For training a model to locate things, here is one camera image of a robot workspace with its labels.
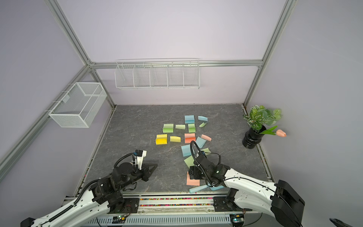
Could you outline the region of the red memo pad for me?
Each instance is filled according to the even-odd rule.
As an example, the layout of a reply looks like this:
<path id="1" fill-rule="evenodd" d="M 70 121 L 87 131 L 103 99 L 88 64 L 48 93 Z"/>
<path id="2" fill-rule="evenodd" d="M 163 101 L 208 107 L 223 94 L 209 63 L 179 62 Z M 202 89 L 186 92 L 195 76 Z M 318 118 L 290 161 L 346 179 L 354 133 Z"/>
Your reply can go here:
<path id="1" fill-rule="evenodd" d="M 189 185 L 189 186 L 200 186 L 200 180 L 191 179 L 189 173 L 187 173 L 186 185 Z"/>

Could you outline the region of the torn light blue page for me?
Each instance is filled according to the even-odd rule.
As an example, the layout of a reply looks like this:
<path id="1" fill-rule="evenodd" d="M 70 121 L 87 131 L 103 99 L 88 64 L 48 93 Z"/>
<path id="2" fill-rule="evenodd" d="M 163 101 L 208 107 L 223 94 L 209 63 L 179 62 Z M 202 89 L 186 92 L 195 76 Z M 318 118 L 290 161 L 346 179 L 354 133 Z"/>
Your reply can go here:
<path id="1" fill-rule="evenodd" d="M 198 120 L 207 122 L 208 121 L 208 118 L 205 117 L 205 116 L 198 116 Z"/>
<path id="2" fill-rule="evenodd" d="M 197 139 L 196 139 L 196 145 L 200 148 L 200 149 L 202 149 L 203 148 L 203 146 L 205 145 L 205 143 L 207 142 L 207 140 L 205 140 L 205 139 L 203 139 L 203 138 L 201 138 L 201 137 L 198 137 Z"/>

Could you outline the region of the light blue memo pad front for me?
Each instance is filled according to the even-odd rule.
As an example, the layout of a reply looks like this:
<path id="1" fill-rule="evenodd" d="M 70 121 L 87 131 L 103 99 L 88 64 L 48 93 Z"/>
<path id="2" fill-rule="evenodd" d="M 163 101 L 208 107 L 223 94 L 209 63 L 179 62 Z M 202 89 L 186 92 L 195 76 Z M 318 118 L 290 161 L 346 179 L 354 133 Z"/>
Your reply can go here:
<path id="1" fill-rule="evenodd" d="M 190 144 L 181 146 L 183 157 L 189 157 L 192 155 Z"/>

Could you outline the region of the light blue memo pad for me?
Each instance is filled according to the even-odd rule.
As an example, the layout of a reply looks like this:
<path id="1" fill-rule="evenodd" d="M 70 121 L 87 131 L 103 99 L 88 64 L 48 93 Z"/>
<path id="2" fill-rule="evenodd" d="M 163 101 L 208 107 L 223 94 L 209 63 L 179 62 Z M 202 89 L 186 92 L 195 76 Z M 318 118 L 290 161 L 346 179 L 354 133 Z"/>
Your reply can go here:
<path id="1" fill-rule="evenodd" d="M 194 115 L 185 115 L 184 122 L 185 122 L 185 124 L 194 124 L 195 123 Z"/>
<path id="2" fill-rule="evenodd" d="M 190 144 L 181 146 L 183 157 L 189 157 L 192 155 Z"/>

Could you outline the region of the torn salmon page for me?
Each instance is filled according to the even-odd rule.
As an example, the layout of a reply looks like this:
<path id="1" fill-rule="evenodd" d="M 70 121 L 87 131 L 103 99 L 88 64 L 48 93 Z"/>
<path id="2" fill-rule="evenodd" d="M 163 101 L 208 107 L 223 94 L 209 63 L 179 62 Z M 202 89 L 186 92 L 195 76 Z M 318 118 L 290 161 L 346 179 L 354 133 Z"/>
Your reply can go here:
<path id="1" fill-rule="evenodd" d="M 206 141 L 212 141 L 212 139 L 209 136 L 204 135 L 204 134 L 201 135 L 201 138 L 206 140 Z"/>

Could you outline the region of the salmon memo pad front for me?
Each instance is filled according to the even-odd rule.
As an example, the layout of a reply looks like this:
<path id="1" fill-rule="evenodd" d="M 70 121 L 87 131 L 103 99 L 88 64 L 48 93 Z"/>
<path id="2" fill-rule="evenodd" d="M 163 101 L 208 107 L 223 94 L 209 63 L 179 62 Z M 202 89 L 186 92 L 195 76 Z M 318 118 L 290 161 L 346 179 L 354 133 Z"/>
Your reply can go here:
<path id="1" fill-rule="evenodd" d="M 192 141 L 195 141 L 195 140 L 196 140 L 195 133 L 186 133 L 184 135 L 184 143 L 186 143 L 186 144 L 189 144 L 189 143 L 191 143 Z"/>

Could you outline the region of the yellow memo pad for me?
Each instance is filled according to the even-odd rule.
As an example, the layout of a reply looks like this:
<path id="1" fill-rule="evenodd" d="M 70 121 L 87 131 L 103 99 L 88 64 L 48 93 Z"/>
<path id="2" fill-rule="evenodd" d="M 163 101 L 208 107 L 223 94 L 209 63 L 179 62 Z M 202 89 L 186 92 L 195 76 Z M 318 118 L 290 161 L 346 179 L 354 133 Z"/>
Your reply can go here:
<path id="1" fill-rule="evenodd" d="M 156 137 L 156 145 L 165 145 L 168 142 L 167 134 L 159 134 Z"/>

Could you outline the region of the light green memo pad small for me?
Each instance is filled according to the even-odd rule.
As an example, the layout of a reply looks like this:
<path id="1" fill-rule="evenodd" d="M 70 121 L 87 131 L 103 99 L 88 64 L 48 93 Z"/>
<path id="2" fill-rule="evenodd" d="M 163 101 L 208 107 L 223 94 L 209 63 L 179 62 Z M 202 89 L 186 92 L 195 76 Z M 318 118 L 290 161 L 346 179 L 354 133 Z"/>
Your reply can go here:
<path id="1" fill-rule="evenodd" d="M 188 132 L 189 133 L 195 133 L 196 132 L 195 124 L 188 124 Z"/>

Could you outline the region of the torn yellow page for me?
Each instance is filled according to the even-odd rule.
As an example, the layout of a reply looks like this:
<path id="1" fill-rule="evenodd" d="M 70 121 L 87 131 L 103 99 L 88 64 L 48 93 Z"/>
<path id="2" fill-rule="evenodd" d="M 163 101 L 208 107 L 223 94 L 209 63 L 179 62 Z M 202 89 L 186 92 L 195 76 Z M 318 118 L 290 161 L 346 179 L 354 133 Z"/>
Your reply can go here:
<path id="1" fill-rule="evenodd" d="M 170 142 L 181 142 L 181 137 L 170 136 Z"/>

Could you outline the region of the light green memo pad front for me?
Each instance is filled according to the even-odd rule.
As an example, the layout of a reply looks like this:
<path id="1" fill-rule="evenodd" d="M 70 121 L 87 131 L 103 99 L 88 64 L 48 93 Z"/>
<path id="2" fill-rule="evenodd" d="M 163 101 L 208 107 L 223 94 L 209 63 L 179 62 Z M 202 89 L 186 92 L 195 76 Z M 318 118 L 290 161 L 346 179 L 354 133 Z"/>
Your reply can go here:
<path id="1" fill-rule="evenodd" d="M 173 133 L 173 132 L 174 132 L 174 124 L 163 125 L 163 133 Z"/>

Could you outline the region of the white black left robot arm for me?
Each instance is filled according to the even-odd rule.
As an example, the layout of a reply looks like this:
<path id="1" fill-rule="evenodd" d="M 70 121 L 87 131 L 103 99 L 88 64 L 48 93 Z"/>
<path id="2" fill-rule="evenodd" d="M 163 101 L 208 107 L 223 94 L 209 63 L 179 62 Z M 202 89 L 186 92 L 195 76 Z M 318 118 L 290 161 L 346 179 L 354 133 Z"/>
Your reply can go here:
<path id="1" fill-rule="evenodd" d="M 145 164 L 138 168 L 132 163 L 115 165 L 112 173 L 96 179 L 82 189 L 80 195 L 67 205 L 41 218 L 27 218 L 22 227 L 80 227 L 86 222 L 111 211 L 132 213 L 130 201 L 122 192 L 130 185 L 148 181 L 157 164 Z"/>

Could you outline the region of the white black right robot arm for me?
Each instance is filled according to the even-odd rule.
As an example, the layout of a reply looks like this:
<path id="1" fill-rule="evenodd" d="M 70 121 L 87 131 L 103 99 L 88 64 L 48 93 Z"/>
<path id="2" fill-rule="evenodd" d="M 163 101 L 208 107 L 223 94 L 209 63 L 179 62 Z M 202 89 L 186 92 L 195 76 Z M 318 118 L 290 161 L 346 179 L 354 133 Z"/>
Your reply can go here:
<path id="1" fill-rule="evenodd" d="M 300 227 L 305 202 L 292 186 L 282 180 L 277 183 L 258 180 L 233 168 L 215 165 L 199 156 L 189 168 L 194 180 L 205 180 L 210 188 L 228 188 L 225 197 L 214 199 L 215 211 L 253 210 L 267 214 L 284 227 Z"/>

